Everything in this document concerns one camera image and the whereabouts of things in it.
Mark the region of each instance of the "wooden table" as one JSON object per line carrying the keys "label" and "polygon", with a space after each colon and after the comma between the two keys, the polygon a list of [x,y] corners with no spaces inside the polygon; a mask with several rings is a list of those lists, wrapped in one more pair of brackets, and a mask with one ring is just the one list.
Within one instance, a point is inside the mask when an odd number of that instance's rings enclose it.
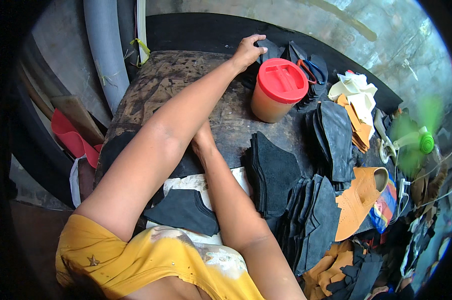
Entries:
{"label": "wooden table", "polygon": [[[172,96],[184,87],[198,80],[231,57],[228,54],[199,51],[155,51],[141,67],[138,77],[131,83],[109,126],[104,145],[124,132],[137,132]],[[337,81],[331,76],[328,90]],[[303,176],[314,175],[313,165],[306,154],[307,141],[304,139],[304,112],[292,109],[278,123],[269,124],[257,119],[250,108],[253,91],[244,87],[239,78],[231,82],[224,95],[210,115],[211,131],[217,148],[229,167],[240,167],[244,152],[250,147],[252,133],[261,131],[271,142],[285,151],[293,153]],[[320,100],[327,100],[327,92]],[[371,139],[371,149],[364,155],[368,166],[383,166],[379,159],[378,135]],[[95,175],[95,186],[103,177],[102,155],[99,156]],[[202,173],[202,167],[190,149],[179,163],[171,177],[183,177]],[[370,229],[369,221],[362,231]]]}

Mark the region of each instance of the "glue jar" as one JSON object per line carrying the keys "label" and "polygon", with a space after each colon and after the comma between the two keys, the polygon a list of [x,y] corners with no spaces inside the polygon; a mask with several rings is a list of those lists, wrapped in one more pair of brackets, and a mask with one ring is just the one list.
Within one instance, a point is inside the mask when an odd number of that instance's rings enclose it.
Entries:
{"label": "glue jar", "polygon": [[306,95],[308,88],[306,75],[294,63],[269,59],[259,68],[251,109],[264,122],[276,123]]}

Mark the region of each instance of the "yellow tape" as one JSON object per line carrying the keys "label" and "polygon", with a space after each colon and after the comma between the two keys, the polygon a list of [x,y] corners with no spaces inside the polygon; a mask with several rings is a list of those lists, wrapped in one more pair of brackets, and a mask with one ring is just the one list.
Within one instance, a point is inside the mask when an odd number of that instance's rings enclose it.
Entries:
{"label": "yellow tape", "polygon": [[[140,39],[135,38],[133,39],[129,44],[134,44],[134,42],[138,42],[138,44],[141,46],[141,48],[146,52],[149,58],[149,54],[151,53],[151,50],[149,50],[148,46],[146,46]],[[148,59],[145,59],[143,62],[141,62],[141,65],[144,64]]]}

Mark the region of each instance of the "person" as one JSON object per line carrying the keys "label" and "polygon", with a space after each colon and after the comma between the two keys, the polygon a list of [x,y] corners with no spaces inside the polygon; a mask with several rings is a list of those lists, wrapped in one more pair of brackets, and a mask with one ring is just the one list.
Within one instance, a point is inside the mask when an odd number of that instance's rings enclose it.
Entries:
{"label": "person", "polygon": [[[67,297],[305,299],[266,221],[217,150],[208,121],[229,83],[267,51],[254,46],[265,38],[244,38],[233,57],[167,101],[74,211],[56,253]],[[131,238],[190,142],[206,173],[224,245],[193,243],[168,226]]]}

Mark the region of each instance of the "tan suede shoe upper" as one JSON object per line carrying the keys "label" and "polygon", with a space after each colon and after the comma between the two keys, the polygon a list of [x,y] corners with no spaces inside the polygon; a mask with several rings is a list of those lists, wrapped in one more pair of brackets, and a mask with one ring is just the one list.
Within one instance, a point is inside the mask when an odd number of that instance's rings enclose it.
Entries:
{"label": "tan suede shoe upper", "polygon": [[356,178],[351,187],[336,197],[341,207],[336,241],[352,236],[388,183],[388,171],[384,167],[355,167]]}

